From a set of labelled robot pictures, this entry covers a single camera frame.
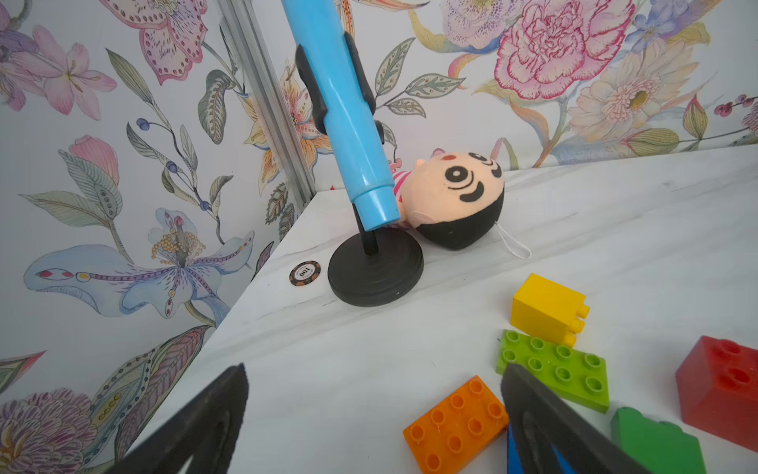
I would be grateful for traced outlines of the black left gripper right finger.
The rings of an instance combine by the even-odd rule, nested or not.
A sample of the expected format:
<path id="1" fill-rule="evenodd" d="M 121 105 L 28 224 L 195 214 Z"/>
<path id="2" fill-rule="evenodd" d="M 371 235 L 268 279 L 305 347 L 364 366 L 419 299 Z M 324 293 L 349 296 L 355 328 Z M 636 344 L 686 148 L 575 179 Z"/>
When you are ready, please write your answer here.
<path id="1" fill-rule="evenodd" d="M 540 432 L 576 473 L 645 473 L 631 456 L 574 412 L 558 395 L 521 365 L 510 365 L 501 394 L 524 467 L 531 470 L 527 435 Z"/>

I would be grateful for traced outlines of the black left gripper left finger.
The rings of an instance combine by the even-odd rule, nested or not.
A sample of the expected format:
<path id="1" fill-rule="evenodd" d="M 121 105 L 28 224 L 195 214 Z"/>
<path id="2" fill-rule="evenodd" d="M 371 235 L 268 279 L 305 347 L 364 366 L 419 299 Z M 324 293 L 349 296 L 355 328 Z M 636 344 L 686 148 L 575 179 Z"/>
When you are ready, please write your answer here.
<path id="1" fill-rule="evenodd" d="M 110 472 L 226 473 L 248 396 L 244 365 L 228 367 Z"/>

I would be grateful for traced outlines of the orange lego plate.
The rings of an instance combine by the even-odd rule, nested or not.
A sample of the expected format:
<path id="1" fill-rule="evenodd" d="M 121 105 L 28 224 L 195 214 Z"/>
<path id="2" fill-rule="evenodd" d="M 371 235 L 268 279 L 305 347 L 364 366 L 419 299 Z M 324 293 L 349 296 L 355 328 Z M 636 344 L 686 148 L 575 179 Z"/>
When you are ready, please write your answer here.
<path id="1" fill-rule="evenodd" d="M 477 375 L 403 430 L 422 473 L 458 473 L 507 430 L 503 402 Z"/>

